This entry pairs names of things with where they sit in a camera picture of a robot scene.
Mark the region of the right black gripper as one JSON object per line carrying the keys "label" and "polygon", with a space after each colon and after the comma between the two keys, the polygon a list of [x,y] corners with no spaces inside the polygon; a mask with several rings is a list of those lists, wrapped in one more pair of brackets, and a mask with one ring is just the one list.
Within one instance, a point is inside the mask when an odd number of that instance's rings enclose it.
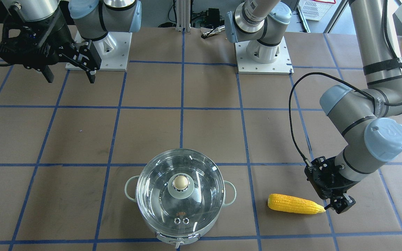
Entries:
{"label": "right black gripper", "polygon": [[75,44],[62,11],[40,21],[27,21],[19,10],[10,10],[12,21],[3,25],[0,57],[10,64],[40,69],[48,83],[54,74],[49,65],[68,62],[82,69],[91,84],[102,59],[94,44]]}

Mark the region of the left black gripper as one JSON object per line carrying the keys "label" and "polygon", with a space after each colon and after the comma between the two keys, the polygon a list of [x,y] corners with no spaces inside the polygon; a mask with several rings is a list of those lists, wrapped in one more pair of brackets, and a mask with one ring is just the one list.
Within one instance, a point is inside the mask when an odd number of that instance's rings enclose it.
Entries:
{"label": "left black gripper", "polygon": [[335,164],[335,157],[326,159],[324,156],[314,159],[307,165],[304,172],[318,196],[325,199],[333,199],[324,206],[325,210],[335,210],[336,213],[348,211],[355,203],[355,199],[347,195],[349,188],[356,185],[340,174],[344,167]]}

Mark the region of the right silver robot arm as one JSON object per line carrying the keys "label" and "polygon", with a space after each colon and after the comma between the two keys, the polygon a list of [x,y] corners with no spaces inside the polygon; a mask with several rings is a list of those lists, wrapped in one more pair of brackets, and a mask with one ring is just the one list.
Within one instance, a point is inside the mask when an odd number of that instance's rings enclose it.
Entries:
{"label": "right silver robot arm", "polygon": [[132,33],[142,21],[139,0],[70,0],[68,10],[81,41],[75,41],[57,0],[4,0],[12,21],[3,25],[0,57],[43,74],[49,66],[69,63],[83,70],[91,84],[102,67],[125,69]]}

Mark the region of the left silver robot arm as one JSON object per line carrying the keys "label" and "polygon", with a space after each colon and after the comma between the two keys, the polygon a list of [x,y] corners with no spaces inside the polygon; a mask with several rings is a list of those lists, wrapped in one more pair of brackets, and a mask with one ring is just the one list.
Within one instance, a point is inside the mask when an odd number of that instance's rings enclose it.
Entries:
{"label": "left silver robot arm", "polygon": [[322,94],[320,105],[346,140],[337,156],[309,160],[294,141],[306,164],[305,175],[318,196],[329,199],[325,209],[336,213],[356,202],[347,194],[371,173],[402,152],[402,124],[392,116],[402,114],[402,56],[386,0],[350,0],[367,89],[326,73],[339,84]]}

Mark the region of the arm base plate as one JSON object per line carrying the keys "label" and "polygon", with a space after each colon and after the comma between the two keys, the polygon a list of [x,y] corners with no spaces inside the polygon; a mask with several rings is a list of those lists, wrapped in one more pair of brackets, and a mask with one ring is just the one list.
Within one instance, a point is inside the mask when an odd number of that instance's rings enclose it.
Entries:
{"label": "arm base plate", "polygon": [[109,32],[94,45],[102,59],[100,70],[126,71],[132,33]]}
{"label": "arm base plate", "polygon": [[255,41],[234,44],[239,74],[291,75],[294,73],[285,38],[276,46]]}

